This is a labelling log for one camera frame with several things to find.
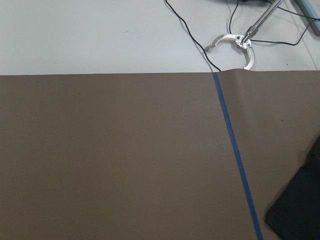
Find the metal reacher grabber tool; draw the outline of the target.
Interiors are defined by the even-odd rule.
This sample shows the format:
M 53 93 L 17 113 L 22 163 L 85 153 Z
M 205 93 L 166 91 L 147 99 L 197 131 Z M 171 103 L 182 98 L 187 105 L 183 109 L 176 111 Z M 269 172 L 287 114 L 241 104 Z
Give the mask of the metal reacher grabber tool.
M 243 67 L 243 69 L 250 70 L 255 63 L 255 53 L 252 47 L 252 38 L 257 34 L 261 25 L 282 2 L 282 0 L 274 0 L 267 10 L 257 19 L 257 21 L 248 28 L 244 35 L 231 33 L 220 35 L 214 39 L 210 45 L 204 48 L 204 52 L 209 52 L 222 41 L 233 41 L 235 45 L 243 50 L 244 55 L 247 57 L 246 65 Z

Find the black t-shirt with logo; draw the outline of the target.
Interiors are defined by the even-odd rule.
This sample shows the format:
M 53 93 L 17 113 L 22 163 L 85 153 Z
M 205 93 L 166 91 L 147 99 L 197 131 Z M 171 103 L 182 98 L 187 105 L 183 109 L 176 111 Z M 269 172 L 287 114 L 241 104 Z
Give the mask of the black t-shirt with logo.
M 282 240 L 320 238 L 320 139 L 267 211 L 266 223 Z

